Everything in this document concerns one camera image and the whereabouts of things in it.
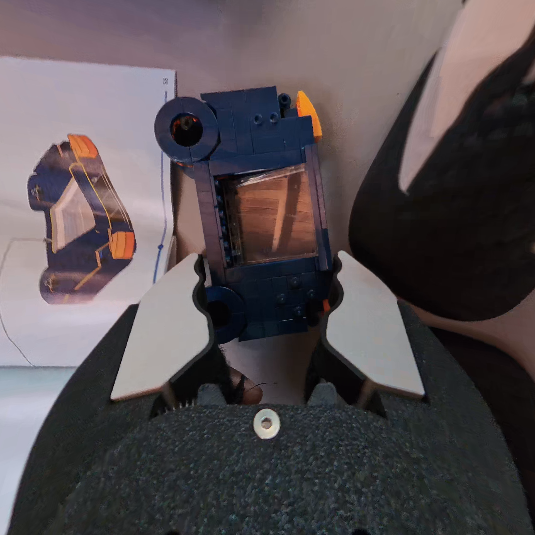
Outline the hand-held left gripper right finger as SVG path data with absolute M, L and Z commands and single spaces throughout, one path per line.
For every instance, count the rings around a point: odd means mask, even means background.
M 333 259 L 336 300 L 322 324 L 326 350 L 362 380 L 359 398 L 385 391 L 425 397 L 398 300 L 387 285 L 345 251 Z

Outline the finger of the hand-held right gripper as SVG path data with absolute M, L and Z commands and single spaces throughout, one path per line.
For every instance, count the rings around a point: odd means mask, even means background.
M 407 194 L 478 85 L 534 34 L 534 1 L 465 1 L 432 63 L 398 172 Z

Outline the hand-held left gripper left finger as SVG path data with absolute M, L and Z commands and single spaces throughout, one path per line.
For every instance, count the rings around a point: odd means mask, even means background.
M 152 393 L 177 402 L 171 382 L 215 343 L 205 295 L 202 255 L 192 253 L 167 271 L 138 304 L 110 400 Z

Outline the dark blue brick plate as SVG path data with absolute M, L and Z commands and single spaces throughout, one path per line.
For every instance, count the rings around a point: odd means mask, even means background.
M 320 271 L 332 270 L 332 254 L 326 220 L 325 198 L 322 177 L 319 169 L 316 144 L 304 147 L 305 170 L 309 181 L 313 223 L 317 243 L 318 265 Z

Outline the orange curved brick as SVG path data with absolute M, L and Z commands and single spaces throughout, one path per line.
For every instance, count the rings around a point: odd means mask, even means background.
M 316 143 L 322 140 L 323 131 L 315 107 L 303 90 L 299 90 L 296 95 L 296 110 L 299 117 L 311 117 L 313 137 Z

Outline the transparent brick window panel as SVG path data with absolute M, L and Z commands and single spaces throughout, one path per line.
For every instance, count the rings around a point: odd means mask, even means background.
M 218 179 L 225 258 L 230 266 L 318 253 L 305 165 Z

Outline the dark blue brick console model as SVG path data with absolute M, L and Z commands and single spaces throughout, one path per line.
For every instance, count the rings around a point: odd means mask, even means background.
M 195 181 L 203 231 L 208 311 L 219 344 L 306 332 L 324 312 L 332 271 L 314 257 L 230 266 L 225 258 L 218 179 L 305 165 L 316 144 L 311 117 L 291 97 L 262 87 L 175 97 L 158 111 L 155 138 Z

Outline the instruction booklet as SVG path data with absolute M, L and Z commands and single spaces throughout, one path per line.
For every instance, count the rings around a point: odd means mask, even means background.
M 167 270 L 171 70 L 1 58 L 1 534 L 59 392 Z

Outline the person's left hand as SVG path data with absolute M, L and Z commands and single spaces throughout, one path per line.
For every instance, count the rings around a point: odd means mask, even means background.
M 255 384 L 235 368 L 230 367 L 229 372 L 232 381 L 233 403 L 235 405 L 260 404 L 263 398 L 261 386 Z

